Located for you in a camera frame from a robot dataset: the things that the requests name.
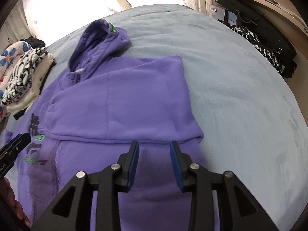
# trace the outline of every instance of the black device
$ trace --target black device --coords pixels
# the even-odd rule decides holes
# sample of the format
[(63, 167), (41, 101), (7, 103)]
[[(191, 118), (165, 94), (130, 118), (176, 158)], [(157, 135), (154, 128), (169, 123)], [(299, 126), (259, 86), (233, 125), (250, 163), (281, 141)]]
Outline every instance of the black device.
[[(1, 149), (0, 164), (5, 162), (11, 168), (17, 154), (28, 143), (29, 134), (16, 136)], [(128, 193), (133, 186), (138, 158), (139, 143), (133, 141), (117, 163), (89, 175), (77, 172), (33, 224), (31, 231), (88, 231), (94, 191), (98, 191), (95, 229), (121, 231), (118, 192)], [(170, 144), (170, 158), (178, 187), (183, 193), (192, 192), (188, 231), (214, 231), (213, 190), (218, 196), (221, 231), (278, 231), (233, 172), (209, 172), (182, 153), (177, 141)], [(8, 170), (1, 173), (1, 179)], [(29, 231), (1, 195), (0, 203), (1, 230)]]

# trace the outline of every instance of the bag strap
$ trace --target bag strap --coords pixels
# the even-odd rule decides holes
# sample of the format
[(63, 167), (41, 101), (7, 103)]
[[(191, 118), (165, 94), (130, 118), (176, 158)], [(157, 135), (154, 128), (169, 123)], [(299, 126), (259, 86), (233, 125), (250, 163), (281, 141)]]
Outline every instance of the bag strap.
[(225, 10), (224, 11), (224, 21), (223, 20), (219, 20), (219, 22), (223, 23), (224, 25), (226, 25), (227, 27), (230, 27), (230, 24), (228, 23), (228, 19), (229, 19), (229, 10)]
[(261, 48), (264, 48), (265, 50), (267, 50), (268, 52), (270, 52), (271, 54), (273, 54), (275, 51), (269, 47), (266, 47), (264, 46), (262, 43), (260, 43), (259, 41), (255, 41), (255, 40), (250, 40), (250, 39), (247, 39), (250, 43), (254, 44), (254, 45), (257, 45)]

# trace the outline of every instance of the white cloth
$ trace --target white cloth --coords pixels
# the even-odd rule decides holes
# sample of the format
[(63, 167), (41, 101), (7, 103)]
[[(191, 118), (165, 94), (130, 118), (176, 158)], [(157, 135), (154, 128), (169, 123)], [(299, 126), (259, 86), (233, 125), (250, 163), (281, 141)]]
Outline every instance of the white cloth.
[(48, 53), (44, 59), (36, 67), (35, 72), (32, 75), (32, 87), (16, 102), (12, 102), (7, 105), (7, 111), (12, 115), (17, 114), (20, 110), (28, 107), (30, 103), (35, 101), (40, 93), (40, 87), (42, 80), (47, 75), (47, 72), (54, 61), (52, 54)]

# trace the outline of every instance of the light blue blanket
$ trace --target light blue blanket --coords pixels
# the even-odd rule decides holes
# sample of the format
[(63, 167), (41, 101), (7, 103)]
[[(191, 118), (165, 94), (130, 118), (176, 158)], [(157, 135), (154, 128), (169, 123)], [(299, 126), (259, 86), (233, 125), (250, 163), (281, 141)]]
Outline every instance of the light blue blanket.
[[(147, 5), (105, 19), (131, 39), (117, 54), (183, 58), (208, 169), (232, 170), (278, 228), (289, 230), (308, 202), (308, 128), (278, 72), (242, 36), (181, 5)], [(57, 65), (45, 88), (67, 66), (85, 28), (48, 47)], [(13, 126), (10, 119), (7, 128)]]

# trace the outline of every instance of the stack of clothes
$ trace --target stack of clothes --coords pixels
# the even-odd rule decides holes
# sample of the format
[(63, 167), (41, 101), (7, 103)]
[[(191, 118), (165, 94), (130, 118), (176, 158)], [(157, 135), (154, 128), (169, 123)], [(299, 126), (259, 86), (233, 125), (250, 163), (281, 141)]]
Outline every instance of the stack of clothes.
[(9, 114), (16, 119), (23, 115), (40, 95), (55, 65), (43, 41), (27, 40), (12, 44), (0, 55), (0, 120)]

